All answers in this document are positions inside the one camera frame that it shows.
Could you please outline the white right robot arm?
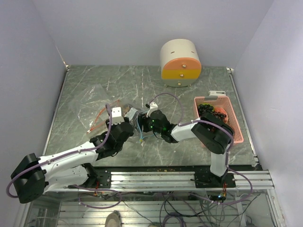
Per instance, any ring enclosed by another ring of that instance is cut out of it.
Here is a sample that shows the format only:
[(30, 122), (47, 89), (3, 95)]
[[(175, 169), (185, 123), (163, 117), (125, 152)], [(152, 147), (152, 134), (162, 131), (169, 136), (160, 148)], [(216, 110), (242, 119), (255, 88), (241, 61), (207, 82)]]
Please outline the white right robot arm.
[(140, 113), (137, 117), (140, 132), (159, 134), (167, 143), (178, 143), (197, 138), (211, 152), (209, 183), (219, 187), (225, 182), (228, 172), (228, 152), (234, 144), (234, 130), (211, 113), (184, 123), (172, 124), (160, 110), (151, 114)]

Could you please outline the fake dark blue grape bunch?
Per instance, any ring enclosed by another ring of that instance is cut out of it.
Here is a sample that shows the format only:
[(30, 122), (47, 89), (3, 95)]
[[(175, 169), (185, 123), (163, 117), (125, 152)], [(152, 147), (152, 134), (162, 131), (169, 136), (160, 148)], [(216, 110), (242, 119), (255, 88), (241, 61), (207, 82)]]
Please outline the fake dark blue grape bunch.
[(198, 116), (202, 116), (204, 113), (211, 113), (213, 114), (214, 106), (210, 104), (199, 104), (197, 106)]

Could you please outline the pink perforated plastic basket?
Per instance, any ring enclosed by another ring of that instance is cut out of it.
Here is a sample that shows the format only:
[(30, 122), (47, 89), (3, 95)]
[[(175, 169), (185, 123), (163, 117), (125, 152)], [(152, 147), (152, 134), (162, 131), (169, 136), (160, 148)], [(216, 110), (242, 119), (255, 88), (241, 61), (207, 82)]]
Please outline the pink perforated plastic basket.
[(194, 98), (193, 110), (194, 117), (198, 118), (198, 106), (200, 104), (210, 104), (224, 110), (227, 115), (227, 124), (234, 130), (234, 144), (240, 144), (244, 141), (236, 114), (228, 96), (198, 96)]

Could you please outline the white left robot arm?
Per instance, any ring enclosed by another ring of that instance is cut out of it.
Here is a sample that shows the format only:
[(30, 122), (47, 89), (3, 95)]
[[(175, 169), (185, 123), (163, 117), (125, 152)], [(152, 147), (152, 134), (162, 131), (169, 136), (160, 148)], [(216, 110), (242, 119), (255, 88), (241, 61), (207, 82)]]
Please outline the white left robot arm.
[(61, 187), (74, 184), (93, 187), (97, 179), (90, 168), (92, 163), (117, 155), (134, 134), (129, 118), (122, 119), (118, 124), (107, 122), (106, 132), (76, 148), (49, 156), (26, 155), (11, 174), (9, 185), (16, 190), (15, 198), (25, 204)]

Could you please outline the orange zip top bag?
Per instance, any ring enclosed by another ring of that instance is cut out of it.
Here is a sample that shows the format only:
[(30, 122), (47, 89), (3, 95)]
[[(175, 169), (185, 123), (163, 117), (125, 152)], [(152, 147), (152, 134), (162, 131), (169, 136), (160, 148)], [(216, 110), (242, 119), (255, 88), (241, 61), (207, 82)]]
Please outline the orange zip top bag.
[(69, 102), (69, 108), (83, 125), (86, 133), (92, 135), (105, 128), (105, 121), (108, 118), (106, 104), (113, 108), (117, 107), (119, 102), (119, 99), (108, 95), (100, 84), (95, 84), (78, 93)]

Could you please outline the blue zip top bag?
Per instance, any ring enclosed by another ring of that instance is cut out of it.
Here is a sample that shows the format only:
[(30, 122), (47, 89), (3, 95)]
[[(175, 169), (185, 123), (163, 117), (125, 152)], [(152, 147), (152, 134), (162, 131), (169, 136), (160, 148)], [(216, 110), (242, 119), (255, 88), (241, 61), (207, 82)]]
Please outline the blue zip top bag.
[(133, 127), (134, 134), (130, 138), (130, 141), (133, 143), (138, 143), (141, 146), (144, 144), (144, 139), (147, 137), (151, 137), (151, 135), (143, 136), (143, 132), (138, 126), (138, 117), (139, 114), (145, 114), (147, 111), (143, 110), (140, 106), (136, 105), (135, 103), (127, 100), (127, 99), (120, 99), (119, 106), (122, 108), (123, 116), (128, 117), (130, 124)]

